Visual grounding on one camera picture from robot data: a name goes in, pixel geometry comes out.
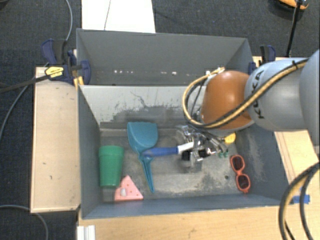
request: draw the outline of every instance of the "sunglasses lens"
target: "sunglasses lens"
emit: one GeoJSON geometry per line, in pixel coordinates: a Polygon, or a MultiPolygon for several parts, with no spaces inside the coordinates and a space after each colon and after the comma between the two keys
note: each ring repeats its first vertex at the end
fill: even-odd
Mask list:
{"type": "Polygon", "coordinates": [[[233,168],[236,171],[242,169],[242,167],[244,166],[244,163],[242,162],[242,159],[240,157],[238,157],[238,156],[232,158],[232,164],[233,164],[233,168]]]}
{"type": "Polygon", "coordinates": [[[238,184],[241,189],[246,189],[249,186],[249,179],[246,175],[241,175],[238,177],[238,184]]]}

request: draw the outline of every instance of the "yellow object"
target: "yellow object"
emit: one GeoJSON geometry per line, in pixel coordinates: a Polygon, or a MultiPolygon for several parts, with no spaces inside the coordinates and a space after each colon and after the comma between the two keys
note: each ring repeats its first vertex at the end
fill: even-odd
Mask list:
{"type": "Polygon", "coordinates": [[[230,145],[230,144],[234,143],[235,140],[236,140],[236,134],[231,133],[230,135],[228,135],[227,137],[224,138],[224,143],[227,145],[230,145]]]}
{"type": "Polygon", "coordinates": [[[46,69],[44,72],[47,76],[50,76],[51,78],[55,78],[63,75],[64,68],[61,66],[51,66],[48,69],[46,69]]]}
{"type": "Polygon", "coordinates": [[[73,84],[75,89],[78,90],[78,84],[79,84],[78,78],[73,79],[73,84]]]}

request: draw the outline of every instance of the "gray bin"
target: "gray bin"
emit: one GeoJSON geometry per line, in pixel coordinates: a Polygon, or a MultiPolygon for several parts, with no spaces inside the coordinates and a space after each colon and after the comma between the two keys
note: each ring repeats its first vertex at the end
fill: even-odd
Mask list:
{"type": "Polygon", "coordinates": [[[186,86],[218,66],[247,72],[252,55],[244,38],[77,30],[78,61],[88,59],[90,85],[78,90],[81,214],[83,219],[188,213],[276,206],[288,180],[273,132],[256,125],[237,132],[229,155],[243,156],[249,194],[238,191],[229,158],[211,156],[202,171],[185,173],[176,156],[151,163],[155,193],[128,143],[132,121],[158,124],[158,146],[177,144],[175,126],[184,124],[181,98],[186,86]],[[142,201],[114,203],[99,187],[98,149],[124,147],[123,176],[130,175],[142,201]]]}

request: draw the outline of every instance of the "yellow cable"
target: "yellow cable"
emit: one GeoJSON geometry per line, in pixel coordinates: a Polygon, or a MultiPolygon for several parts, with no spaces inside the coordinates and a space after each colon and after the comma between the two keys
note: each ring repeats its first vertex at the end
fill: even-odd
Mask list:
{"type": "Polygon", "coordinates": [[[208,77],[210,76],[213,76],[213,75],[216,75],[216,74],[219,74],[221,72],[223,72],[225,70],[224,67],[218,67],[216,70],[210,72],[209,74],[206,74],[196,80],[194,80],[192,83],[190,83],[188,85],[188,87],[185,89],[184,93],[183,93],[183,96],[182,96],[182,109],[183,109],[183,112],[185,114],[185,116],[191,121],[193,120],[192,117],[190,116],[189,112],[188,112],[188,108],[186,107],[186,104],[185,104],[185,100],[186,100],[186,96],[187,96],[187,93],[189,92],[189,90],[194,86],[196,85],[197,83],[203,81],[203,80],[206,80],[208,77]]]}
{"type": "Polygon", "coordinates": [[[297,65],[293,65],[290,68],[276,74],[275,76],[273,76],[268,82],[264,83],[262,88],[260,88],[257,92],[254,93],[254,95],[252,95],[252,97],[250,99],[247,100],[247,102],[245,102],[241,107],[239,107],[236,111],[234,111],[232,114],[230,114],[229,116],[226,116],[225,118],[219,120],[218,122],[214,122],[208,125],[205,125],[202,122],[198,122],[194,119],[192,119],[192,117],[190,116],[188,109],[185,105],[185,99],[187,96],[188,91],[192,88],[192,86],[194,86],[195,84],[199,83],[200,81],[207,79],[209,76],[217,74],[220,72],[221,68],[216,69],[215,71],[211,72],[210,74],[207,74],[205,76],[202,76],[198,79],[196,79],[195,81],[193,81],[188,87],[187,89],[184,91],[183,96],[182,96],[182,109],[183,112],[186,116],[186,118],[193,123],[196,126],[201,126],[204,128],[217,128],[219,126],[222,126],[223,124],[225,124],[226,122],[234,119],[235,117],[237,117],[238,115],[240,115],[243,111],[245,111],[249,106],[251,106],[263,93],[264,91],[266,91],[271,85],[273,85],[276,81],[280,80],[281,78],[285,77],[286,75],[296,71],[297,69],[303,68],[305,66],[307,62],[302,62],[299,63],[297,65]]]}

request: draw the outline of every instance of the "red sunglasses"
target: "red sunglasses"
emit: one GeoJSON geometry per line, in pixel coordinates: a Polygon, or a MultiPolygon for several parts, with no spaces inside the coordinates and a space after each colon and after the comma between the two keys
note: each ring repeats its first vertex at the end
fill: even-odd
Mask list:
{"type": "Polygon", "coordinates": [[[230,157],[230,163],[236,173],[235,182],[237,188],[243,193],[248,193],[251,183],[249,176],[242,173],[246,166],[244,158],[239,154],[235,154],[230,157]]]}

